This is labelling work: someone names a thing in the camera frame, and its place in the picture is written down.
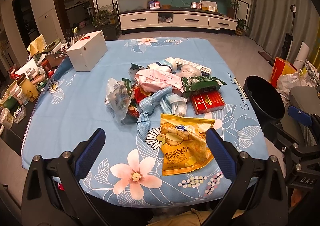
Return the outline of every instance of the yellow chip bag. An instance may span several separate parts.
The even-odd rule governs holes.
[[[207,165],[213,155],[207,148],[205,134],[213,125],[213,119],[161,114],[162,175],[189,173]]]

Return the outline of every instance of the drawer handle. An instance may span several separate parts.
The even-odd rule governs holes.
[[[184,20],[199,21],[198,19],[184,19]]]
[[[146,18],[145,19],[132,19],[131,21],[144,21],[144,20],[147,20]]]
[[[218,24],[220,24],[220,25],[225,25],[225,26],[230,26],[229,24],[220,23],[220,22],[218,22]]]

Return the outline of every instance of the pink packaging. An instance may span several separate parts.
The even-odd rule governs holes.
[[[157,69],[143,69],[136,73],[135,79],[146,92],[155,93],[171,85],[173,89],[183,93],[180,77],[169,72]]]

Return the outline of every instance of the yellow cloth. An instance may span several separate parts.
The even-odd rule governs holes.
[[[43,35],[41,34],[35,40],[31,42],[27,50],[30,52],[30,56],[33,57],[36,53],[43,52],[43,49],[47,46],[47,43],[44,40]]]

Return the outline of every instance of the red cigarette box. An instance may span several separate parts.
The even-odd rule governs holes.
[[[218,91],[192,95],[191,103],[197,115],[221,110],[226,105]]]

